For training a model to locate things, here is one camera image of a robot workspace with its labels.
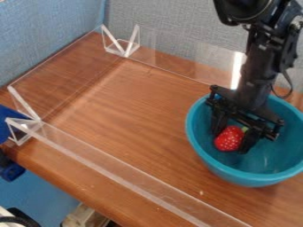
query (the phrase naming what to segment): red strawberry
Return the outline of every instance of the red strawberry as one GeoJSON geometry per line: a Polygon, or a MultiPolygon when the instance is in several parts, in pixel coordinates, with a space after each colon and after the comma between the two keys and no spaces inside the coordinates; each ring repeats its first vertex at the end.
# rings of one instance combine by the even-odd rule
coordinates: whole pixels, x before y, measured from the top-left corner
{"type": "Polygon", "coordinates": [[[213,145],[221,152],[236,151],[241,144],[242,137],[244,132],[238,127],[233,125],[226,126],[220,135],[213,140],[213,145]]]}

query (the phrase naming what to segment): wooden table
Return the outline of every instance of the wooden table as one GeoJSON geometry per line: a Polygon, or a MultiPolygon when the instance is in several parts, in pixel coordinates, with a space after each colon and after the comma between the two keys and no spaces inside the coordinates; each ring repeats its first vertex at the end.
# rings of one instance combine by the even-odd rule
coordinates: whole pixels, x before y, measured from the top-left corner
{"type": "MultiPolygon", "coordinates": [[[[190,64],[180,61],[178,67],[190,68],[190,64]]],[[[194,70],[206,80],[208,74],[228,76],[201,65],[194,70]]],[[[184,118],[194,100],[208,93],[208,85],[103,53],[98,34],[90,34],[30,73],[18,90],[43,121],[245,223],[303,225],[301,175],[264,188],[232,185],[208,171],[189,146],[184,118]]],[[[5,90],[0,101],[13,107],[5,90]]],[[[298,94],[288,101],[303,110],[298,94]]],[[[6,143],[5,152],[121,226],[189,226],[34,139],[21,147],[6,143]]]]}

